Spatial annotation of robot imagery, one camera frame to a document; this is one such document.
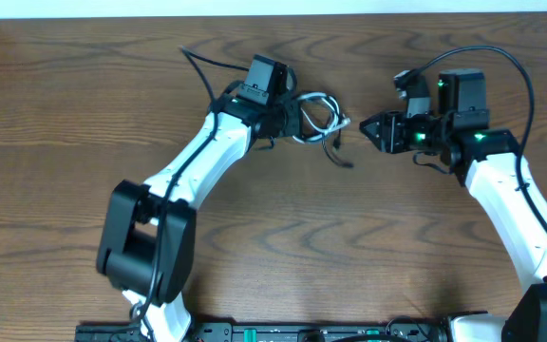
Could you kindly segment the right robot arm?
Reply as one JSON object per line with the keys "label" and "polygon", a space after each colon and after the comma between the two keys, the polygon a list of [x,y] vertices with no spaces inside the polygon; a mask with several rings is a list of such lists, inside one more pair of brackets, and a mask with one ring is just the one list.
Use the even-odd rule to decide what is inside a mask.
{"label": "right robot arm", "polygon": [[451,341],[547,341],[547,202],[519,143],[507,129],[489,126],[485,78],[474,68],[439,75],[438,110],[416,70],[394,78],[406,109],[380,112],[360,124],[382,152],[440,157],[444,173],[483,208],[510,256],[522,298],[508,317],[461,313],[446,319]]}

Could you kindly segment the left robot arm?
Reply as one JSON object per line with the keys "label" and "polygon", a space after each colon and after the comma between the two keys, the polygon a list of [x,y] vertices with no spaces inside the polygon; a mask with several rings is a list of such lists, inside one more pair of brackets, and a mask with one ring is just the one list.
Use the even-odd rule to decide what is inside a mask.
{"label": "left robot arm", "polygon": [[96,269],[133,305],[127,327],[148,341],[180,341],[191,325],[182,290],[191,273],[197,211],[226,170],[258,139],[299,132],[292,68],[255,55],[245,80],[211,95],[198,134],[161,171],[113,190]]}

